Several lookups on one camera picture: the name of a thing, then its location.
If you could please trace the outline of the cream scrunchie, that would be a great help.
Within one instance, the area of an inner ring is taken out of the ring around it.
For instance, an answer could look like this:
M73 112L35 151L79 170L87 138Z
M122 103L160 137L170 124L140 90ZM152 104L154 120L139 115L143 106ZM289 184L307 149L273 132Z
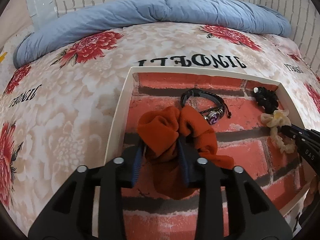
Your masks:
M260 116L260 121L262 124L270 128L270 137L272 144L276 146L281 153L291 154L295 151L295 143L288 142L285 143L283 138L279 135L279 128L283 126L291 127L291 121L288 117L290 111L286 110L275 110L272 114L263 113Z

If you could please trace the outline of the black scrunchie with bell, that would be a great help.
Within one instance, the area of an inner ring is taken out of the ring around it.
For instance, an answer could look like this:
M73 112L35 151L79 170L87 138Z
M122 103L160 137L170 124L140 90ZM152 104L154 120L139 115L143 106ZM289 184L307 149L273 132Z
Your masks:
M265 113L273 114L274 111L278 110L279 103L275 91L268 90L265 87L254 87L253 97L258 106L264 108Z

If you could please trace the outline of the rust orange scrunchie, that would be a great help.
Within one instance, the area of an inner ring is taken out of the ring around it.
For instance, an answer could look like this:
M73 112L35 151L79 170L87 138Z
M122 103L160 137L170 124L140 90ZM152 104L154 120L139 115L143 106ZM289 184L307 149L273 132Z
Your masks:
M191 106L146 112L138 121L137 133L147 146L145 158L151 165L154 188L169 198L183 199L195 191L188 187L192 175L184 146L218 167L234 166L232 157L217 154L214 129Z

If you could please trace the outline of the white tray brick-pattern liner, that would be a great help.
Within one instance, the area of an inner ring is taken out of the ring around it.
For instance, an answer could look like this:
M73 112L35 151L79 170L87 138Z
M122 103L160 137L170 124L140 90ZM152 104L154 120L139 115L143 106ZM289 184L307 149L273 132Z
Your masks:
M260 121L263 110L253 97L255 87L274 91L279 108L287 109L291 122L302 126L289 93L278 81L199 68L133 67L116 107L106 160L138 142L138 120L144 113L179 106L180 96L191 88L217 94L225 100L232 114L213 125L218 155L230 156L236 165L242 166L279 209L293 233L297 233L313 172L297 153L281 153L274 146L269 128ZM193 239L198 203L198 192L182 200L157 193L152 183L151 166L143 162L135 187L123 190L126 237Z

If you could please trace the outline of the floral fleece bed blanket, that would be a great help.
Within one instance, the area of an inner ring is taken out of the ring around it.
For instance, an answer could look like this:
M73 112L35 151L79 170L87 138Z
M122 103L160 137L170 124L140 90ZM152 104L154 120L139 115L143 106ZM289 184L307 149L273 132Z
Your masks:
M133 67L248 74L283 84L302 120L319 129L319 79L295 42L209 24L158 22L103 31L15 69L1 63L1 203L23 233L79 166L106 161Z

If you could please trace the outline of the yellow cloth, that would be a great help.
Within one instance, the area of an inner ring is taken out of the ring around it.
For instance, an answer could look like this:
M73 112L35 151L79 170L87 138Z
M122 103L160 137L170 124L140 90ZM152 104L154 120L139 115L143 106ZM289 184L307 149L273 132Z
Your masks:
M7 52L4 52L4 53L0 56L0 62L2 62L2 61L5 59L6 55L7 55Z

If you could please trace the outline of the rolled blue duvet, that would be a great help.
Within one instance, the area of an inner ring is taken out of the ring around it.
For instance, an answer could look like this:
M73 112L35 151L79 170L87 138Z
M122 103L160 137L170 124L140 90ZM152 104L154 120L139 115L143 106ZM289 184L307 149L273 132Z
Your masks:
M291 24L271 8L239 0L115 0L49 22L15 49L19 69L43 55L102 31L155 22L212 24L252 34L289 37Z

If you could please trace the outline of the clear plastic sheet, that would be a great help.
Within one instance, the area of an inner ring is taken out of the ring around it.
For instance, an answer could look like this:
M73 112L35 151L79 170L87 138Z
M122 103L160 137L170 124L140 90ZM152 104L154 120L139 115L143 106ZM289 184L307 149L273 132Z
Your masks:
M54 0L26 0L29 16L35 30L58 18Z

